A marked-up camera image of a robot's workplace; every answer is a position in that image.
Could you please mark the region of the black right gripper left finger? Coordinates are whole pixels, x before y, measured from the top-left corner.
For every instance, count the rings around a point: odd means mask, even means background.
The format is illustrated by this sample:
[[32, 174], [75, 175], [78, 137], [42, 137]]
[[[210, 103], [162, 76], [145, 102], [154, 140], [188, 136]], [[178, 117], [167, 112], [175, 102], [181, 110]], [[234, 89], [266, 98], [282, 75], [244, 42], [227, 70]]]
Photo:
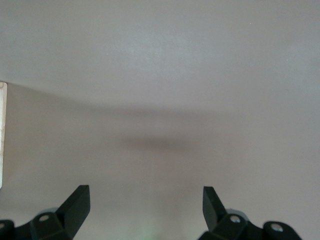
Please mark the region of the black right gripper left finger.
[[90, 187], [79, 185], [58, 208], [44, 210], [29, 222], [15, 226], [0, 221], [2, 240], [72, 240], [90, 212]]

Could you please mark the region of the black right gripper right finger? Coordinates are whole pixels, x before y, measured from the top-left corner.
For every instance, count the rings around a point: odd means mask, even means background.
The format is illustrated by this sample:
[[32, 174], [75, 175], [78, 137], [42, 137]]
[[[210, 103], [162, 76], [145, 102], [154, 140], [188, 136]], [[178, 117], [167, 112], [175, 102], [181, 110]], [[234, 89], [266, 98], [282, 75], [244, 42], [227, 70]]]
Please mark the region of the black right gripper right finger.
[[203, 188], [202, 213], [208, 228], [200, 240], [299, 240], [298, 233], [288, 224], [267, 221], [260, 228], [242, 212], [225, 209], [212, 186]]

